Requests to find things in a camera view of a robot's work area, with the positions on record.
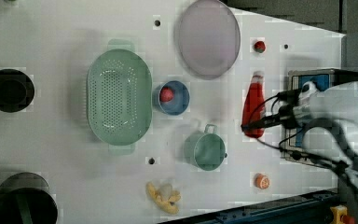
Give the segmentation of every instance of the black bin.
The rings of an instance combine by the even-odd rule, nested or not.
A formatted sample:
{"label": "black bin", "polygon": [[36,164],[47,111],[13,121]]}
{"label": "black bin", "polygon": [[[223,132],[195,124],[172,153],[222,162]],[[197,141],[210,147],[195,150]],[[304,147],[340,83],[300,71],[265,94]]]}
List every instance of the black bin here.
{"label": "black bin", "polygon": [[0,224],[55,224],[57,217],[57,205],[40,175],[13,175],[0,186]]}

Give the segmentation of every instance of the black container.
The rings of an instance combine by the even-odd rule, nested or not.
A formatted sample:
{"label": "black container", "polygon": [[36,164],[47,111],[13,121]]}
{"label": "black container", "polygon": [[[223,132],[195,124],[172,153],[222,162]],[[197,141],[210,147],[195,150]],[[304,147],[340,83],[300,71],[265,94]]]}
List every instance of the black container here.
{"label": "black container", "polygon": [[26,108],[34,99],[34,84],[23,72],[0,70],[0,110],[8,113]]}
{"label": "black container", "polygon": [[57,205],[40,175],[13,175],[0,186],[0,224],[56,224]]}

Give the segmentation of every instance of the red bottle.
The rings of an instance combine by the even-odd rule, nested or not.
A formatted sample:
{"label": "red bottle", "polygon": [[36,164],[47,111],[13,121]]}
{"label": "red bottle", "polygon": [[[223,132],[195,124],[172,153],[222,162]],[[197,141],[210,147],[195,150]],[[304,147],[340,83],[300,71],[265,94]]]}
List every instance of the red bottle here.
{"label": "red bottle", "polygon": [[[260,106],[254,112],[254,110],[264,102],[263,82],[264,74],[262,72],[255,72],[248,90],[248,95],[246,96],[245,105],[243,106],[242,125],[246,125],[251,121],[260,120],[266,114],[266,107],[264,105]],[[245,131],[245,135],[252,138],[259,138],[263,136],[263,133],[264,129]]]}

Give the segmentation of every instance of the green basket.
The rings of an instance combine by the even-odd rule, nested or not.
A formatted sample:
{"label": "green basket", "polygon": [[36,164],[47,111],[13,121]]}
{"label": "green basket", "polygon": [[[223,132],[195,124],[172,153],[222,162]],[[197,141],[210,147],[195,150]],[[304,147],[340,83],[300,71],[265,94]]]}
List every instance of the green basket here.
{"label": "green basket", "polygon": [[109,145],[128,146],[150,127],[152,78],[131,42],[111,40],[108,46],[89,69],[89,126]]}

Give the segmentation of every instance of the red ball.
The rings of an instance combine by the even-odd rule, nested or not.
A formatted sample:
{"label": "red ball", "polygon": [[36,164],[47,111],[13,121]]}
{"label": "red ball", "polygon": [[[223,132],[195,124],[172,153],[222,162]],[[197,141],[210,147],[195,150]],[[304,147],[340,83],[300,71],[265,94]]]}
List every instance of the red ball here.
{"label": "red ball", "polygon": [[173,90],[169,87],[164,87],[159,93],[159,100],[163,103],[169,102],[173,99]]}
{"label": "red ball", "polygon": [[266,51],[266,44],[263,41],[257,41],[254,45],[255,51],[259,53],[263,53]]}

